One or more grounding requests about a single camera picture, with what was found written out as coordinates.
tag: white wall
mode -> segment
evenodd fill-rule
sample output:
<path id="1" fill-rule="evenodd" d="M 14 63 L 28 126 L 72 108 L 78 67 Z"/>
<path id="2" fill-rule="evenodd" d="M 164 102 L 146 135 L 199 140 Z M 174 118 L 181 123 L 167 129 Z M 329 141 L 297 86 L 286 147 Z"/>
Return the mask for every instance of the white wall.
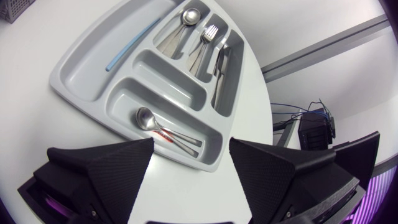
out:
<path id="1" fill-rule="evenodd" d="M 322 101 L 335 117 L 335 144 L 381 133 L 377 162 L 398 152 L 398 44 L 384 35 L 267 84 L 271 102 L 307 108 Z M 273 106 L 273 111 L 296 111 Z M 279 121 L 280 115 L 274 115 Z"/>
<path id="2" fill-rule="evenodd" d="M 337 138 L 333 145 L 352 141 L 374 131 L 380 132 L 376 163 L 398 153 L 398 96 L 369 110 L 337 120 Z"/>
<path id="3" fill-rule="evenodd" d="M 389 100 L 398 94 L 398 44 L 390 27 L 385 32 L 366 44 L 268 83 L 271 102 L 307 107 L 321 98 L 336 119 L 344 119 Z M 273 110 L 287 108 L 274 106 Z"/>
<path id="4" fill-rule="evenodd" d="M 260 66 L 384 14 L 378 0 L 216 0 Z"/>

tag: spoon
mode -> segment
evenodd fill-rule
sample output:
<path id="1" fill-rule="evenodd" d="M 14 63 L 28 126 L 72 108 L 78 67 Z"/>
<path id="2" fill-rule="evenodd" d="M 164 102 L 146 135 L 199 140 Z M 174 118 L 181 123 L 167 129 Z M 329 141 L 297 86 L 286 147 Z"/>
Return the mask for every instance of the spoon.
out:
<path id="1" fill-rule="evenodd" d="M 178 47 L 181 35 L 188 26 L 193 26 L 200 21 L 201 13 L 198 9 L 191 8 L 184 11 L 181 16 L 182 24 L 173 31 L 166 39 L 164 39 L 157 48 L 168 57 L 173 57 Z"/>
<path id="2" fill-rule="evenodd" d="M 187 152 L 188 154 L 190 154 L 191 156 L 197 158 L 198 157 L 198 152 L 196 152 L 195 150 L 191 149 L 190 147 L 186 146 L 184 143 L 178 141 L 174 136 L 172 136 L 171 134 L 169 134 L 169 131 L 171 131 L 170 129 L 166 129 L 165 127 L 161 126 L 155 119 L 154 114 L 152 113 L 152 111 L 148 108 L 142 107 L 139 108 L 136 112 L 136 121 L 138 126 L 145 130 L 145 131 L 161 131 L 163 132 L 165 135 L 170 136 L 173 139 L 173 142 L 180 148 L 182 148 L 185 152 Z M 186 135 L 177 133 L 175 131 L 171 131 L 171 133 L 175 134 L 176 136 L 186 140 L 185 138 L 191 139 L 193 141 L 197 141 L 200 142 L 196 139 L 192 139 L 191 137 L 188 137 Z"/>

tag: cutlery tray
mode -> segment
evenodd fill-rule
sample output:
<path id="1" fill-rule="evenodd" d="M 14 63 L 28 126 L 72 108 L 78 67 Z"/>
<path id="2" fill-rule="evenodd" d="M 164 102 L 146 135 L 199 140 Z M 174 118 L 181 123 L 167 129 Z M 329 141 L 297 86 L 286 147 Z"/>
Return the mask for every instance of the cutlery tray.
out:
<path id="1" fill-rule="evenodd" d="M 181 24 L 182 12 L 201 12 L 200 22 L 187 27 L 172 58 L 157 46 Z M 160 18 L 109 71 L 106 66 L 138 33 Z M 210 25 L 219 30 L 205 50 L 195 76 L 188 56 Z M 153 137 L 155 152 L 197 169 L 214 172 L 228 148 L 244 73 L 244 40 L 229 16 L 214 1 L 123 1 L 92 24 L 68 49 L 50 76 L 53 89 L 72 105 L 127 139 Z M 229 47 L 228 67 L 216 109 L 214 69 L 221 47 Z M 152 131 L 141 130 L 138 108 L 149 108 L 163 126 L 201 140 L 194 158 Z"/>

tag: purple light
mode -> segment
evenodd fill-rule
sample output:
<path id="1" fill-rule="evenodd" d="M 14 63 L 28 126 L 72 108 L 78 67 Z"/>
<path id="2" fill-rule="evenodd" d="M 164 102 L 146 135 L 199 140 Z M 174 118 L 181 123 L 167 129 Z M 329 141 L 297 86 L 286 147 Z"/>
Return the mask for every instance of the purple light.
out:
<path id="1" fill-rule="evenodd" d="M 45 198 L 47 204 L 52 207 L 55 211 L 62 214 L 64 217 L 70 218 L 73 215 L 73 211 L 69 210 L 69 208 L 63 206 L 61 203 L 57 202 L 54 198 L 47 195 Z"/>
<path id="2" fill-rule="evenodd" d="M 352 224 L 369 223 L 384 200 L 396 170 L 397 166 L 373 177 L 369 181 L 368 191 L 362 198 L 361 205 L 358 207 L 356 213 L 347 216 L 345 220 L 352 220 Z"/>

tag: white round table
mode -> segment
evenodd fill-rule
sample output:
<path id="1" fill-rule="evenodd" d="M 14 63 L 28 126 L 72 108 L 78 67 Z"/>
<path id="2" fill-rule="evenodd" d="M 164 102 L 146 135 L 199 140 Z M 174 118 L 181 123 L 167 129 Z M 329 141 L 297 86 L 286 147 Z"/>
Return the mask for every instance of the white round table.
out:
<path id="1" fill-rule="evenodd" d="M 16 223 L 40 223 L 17 189 L 45 164 L 47 148 L 83 148 L 125 139 L 58 96 L 49 75 L 73 41 L 117 1 L 36 1 L 13 24 L 0 21 L 0 197 Z M 272 144 L 271 107 L 257 60 L 239 94 L 232 136 Z M 129 223 L 247 223 L 251 212 L 225 149 L 204 172 L 154 154 Z"/>

